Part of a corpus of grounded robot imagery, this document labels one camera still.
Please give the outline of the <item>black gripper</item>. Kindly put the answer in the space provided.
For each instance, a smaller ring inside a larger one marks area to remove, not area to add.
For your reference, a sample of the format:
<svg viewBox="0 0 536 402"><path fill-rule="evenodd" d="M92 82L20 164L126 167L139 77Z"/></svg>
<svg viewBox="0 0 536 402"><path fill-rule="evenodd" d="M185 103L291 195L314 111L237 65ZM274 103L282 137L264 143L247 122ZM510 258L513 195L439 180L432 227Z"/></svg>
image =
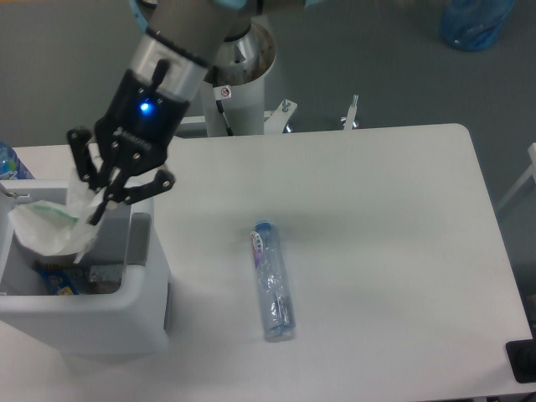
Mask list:
<svg viewBox="0 0 536 402"><path fill-rule="evenodd" d="M173 188L175 176L160 167L168 157L168 145L189 103L173 100L152 90L127 70L105 115L95 123L95 133L79 126L67 133L80 180L96 193L104 189L95 212L85 221L97 226L109 203L133 205ZM92 162L89 145L96 142L102 164ZM112 183L114 169L139 176L160 167L149 183L127 187L122 173Z"/></svg>

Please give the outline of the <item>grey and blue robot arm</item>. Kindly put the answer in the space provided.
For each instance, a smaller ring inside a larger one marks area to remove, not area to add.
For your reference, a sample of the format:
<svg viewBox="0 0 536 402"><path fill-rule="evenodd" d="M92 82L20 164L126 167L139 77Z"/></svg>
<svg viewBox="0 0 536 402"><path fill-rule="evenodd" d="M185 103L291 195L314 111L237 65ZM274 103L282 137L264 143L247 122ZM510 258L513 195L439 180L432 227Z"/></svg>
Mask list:
<svg viewBox="0 0 536 402"><path fill-rule="evenodd" d="M92 130L67 133L80 180L102 195L87 224L98 225L110 202L132 205L173 187L168 146L221 46L245 33L242 19L311 5L136 1L147 27L106 113Z"/></svg>

